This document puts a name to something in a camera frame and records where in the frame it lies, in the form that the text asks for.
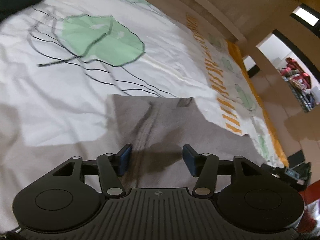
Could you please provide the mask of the red clothes pile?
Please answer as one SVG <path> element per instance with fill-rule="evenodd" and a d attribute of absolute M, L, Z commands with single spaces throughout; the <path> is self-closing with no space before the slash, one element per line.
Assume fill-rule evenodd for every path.
<path fill-rule="evenodd" d="M 280 70 L 281 76 L 299 90 L 311 89 L 310 75 L 302 69 L 298 62 L 291 57 L 287 57 L 285 61 L 285 68 Z"/>

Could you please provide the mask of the grey knitted hoodie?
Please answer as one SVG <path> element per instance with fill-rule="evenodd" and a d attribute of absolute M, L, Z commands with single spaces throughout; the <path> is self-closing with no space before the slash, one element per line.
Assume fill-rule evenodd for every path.
<path fill-rule="evenodd" d="M 192 190 L 197 181 L 182 158 L 185 144 L 197 153 L 211 153 L 221 160 L 243 156 L 257 165 L 265 163 L 252 139 L 208 122 L 193 98 L 156 98 L 110 95 L 106 101 L 109 121 L 121 147 L 132 144 L 125 189 L 177 188 Z"/>

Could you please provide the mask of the white leaf-print duvet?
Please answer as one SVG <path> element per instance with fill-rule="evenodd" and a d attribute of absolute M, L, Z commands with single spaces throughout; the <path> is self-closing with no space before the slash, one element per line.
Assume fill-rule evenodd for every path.
<path fill-rule="evenodd" d="M 15 196 L 76 156 L 122 147 L 108 96 L 193 98 L 204 118 L 249 136 L 272 166 L 287 158 L 237 45 L 188 12 L 145 0 L 43 0 L 1 24 L 1 232 Z"/>

